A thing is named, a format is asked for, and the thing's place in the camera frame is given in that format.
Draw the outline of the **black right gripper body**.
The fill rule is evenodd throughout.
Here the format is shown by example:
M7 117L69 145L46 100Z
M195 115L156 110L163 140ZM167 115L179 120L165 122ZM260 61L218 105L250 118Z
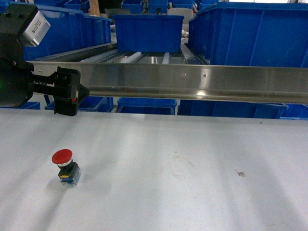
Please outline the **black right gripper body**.
M32 64L24 61L24 46L16 35L0 34L0 105L20 107L33 95L29 76Z

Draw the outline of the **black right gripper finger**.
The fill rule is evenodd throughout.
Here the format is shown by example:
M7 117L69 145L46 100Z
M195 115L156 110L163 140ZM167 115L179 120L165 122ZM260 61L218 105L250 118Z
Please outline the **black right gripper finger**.
M50 76L30 74L33 91L54 97L54 113L75 116L80 104L89 96L90 90L80 83L78 70L57 67Z

